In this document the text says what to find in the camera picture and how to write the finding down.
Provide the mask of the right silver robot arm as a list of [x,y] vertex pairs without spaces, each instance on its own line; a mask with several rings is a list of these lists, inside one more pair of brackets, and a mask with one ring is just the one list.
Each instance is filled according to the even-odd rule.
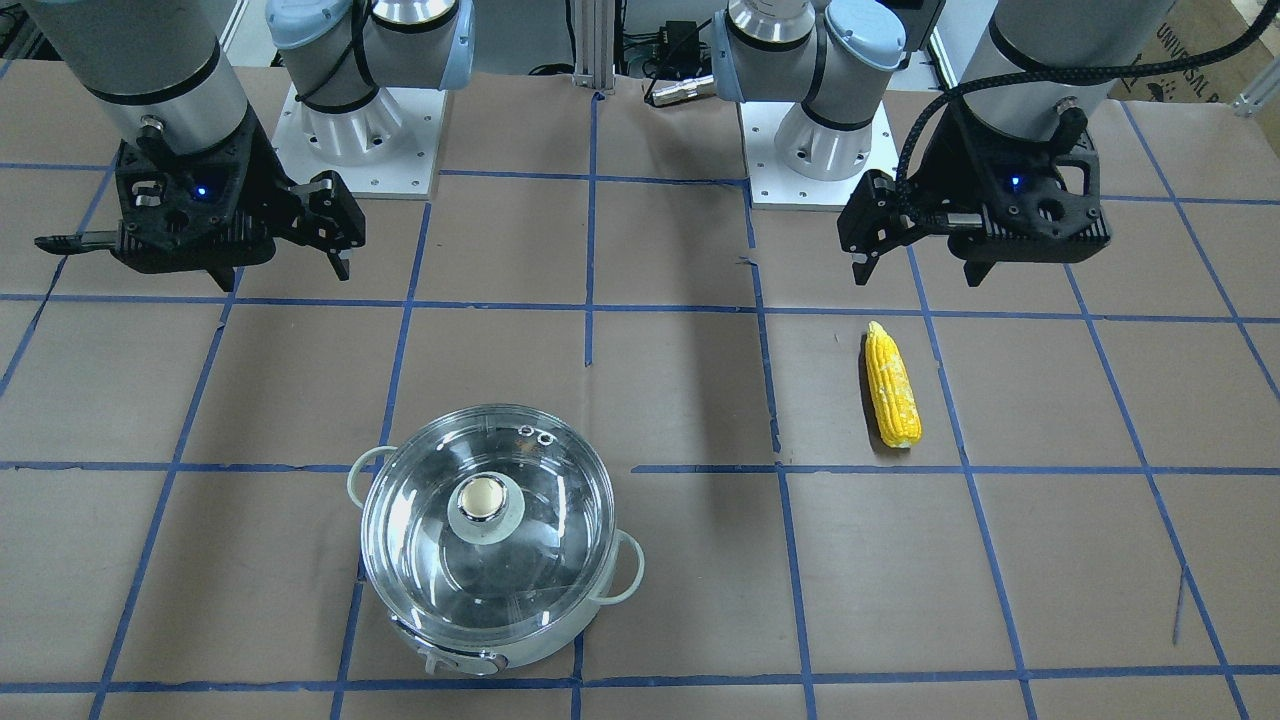
[[224,291],[276,241],[316,249],[339,281],[366,242],[346,173],[404,143],[394,88],[463,88],[470,1],[270,1],[271,41],[321,160],[282,164],[204,13],[192,1],[26,1],[23,8],[115,123],[114,231],[49,234],[51,255],[105,251],[143,274],[205,272]]

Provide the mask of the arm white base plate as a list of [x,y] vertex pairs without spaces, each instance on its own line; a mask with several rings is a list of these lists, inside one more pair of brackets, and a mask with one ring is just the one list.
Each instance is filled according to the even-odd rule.
[[892,173],[899,154],[883,105],[855,131],[818,126],[796,102],[739,105],[755,208],[840,211],[868,170]]
[[300,183],[334,170],[357,199],[428,201],[449,100],[447,91],[381,88],[364,108],[325,114],[288,94],[271,141]]

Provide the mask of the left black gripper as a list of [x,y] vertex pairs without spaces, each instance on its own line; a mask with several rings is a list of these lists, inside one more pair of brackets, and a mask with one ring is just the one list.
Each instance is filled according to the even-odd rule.
[[[1100,156],[1080,108],[1052,123],[1047,140],[1006,136],[964,105],[948,106],[914,174],[899,186],[915,225],[947,237],[966,283],[1001,263],[1082,263],[1112,238],[1098,187]],[[867,286],[899,219],[893,177],[861,173],[838,214],[838,245]]]

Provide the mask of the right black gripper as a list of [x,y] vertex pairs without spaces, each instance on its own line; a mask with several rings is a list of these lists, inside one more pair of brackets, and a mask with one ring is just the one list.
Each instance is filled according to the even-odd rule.
[[59,256],[106,251],[143,274],[205,272],[224,292],[236,269],[269,261],[294,228],[349,281],[351,250],[366,245],[366,217],[335,170],[293,184],[261,128],[238,128],[209,150],[161,159],[160,133],[122,143],[114,168],[122,218],[114,231],[36,238]]

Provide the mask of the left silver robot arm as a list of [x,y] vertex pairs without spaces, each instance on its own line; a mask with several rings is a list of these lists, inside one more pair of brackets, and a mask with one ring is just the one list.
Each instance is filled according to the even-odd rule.
[[815,181],[858,178],[838,242],[865,284],[890,251],[943,234],[978,286],[1000,263],[1073,264],[1111,234],[1093,110],[1169,13],[1157,1],[1000,1],[920,156],[869,169],[873,120],[931,1],[730,1],[710,20],[717,94],[787,106],[773,142]]

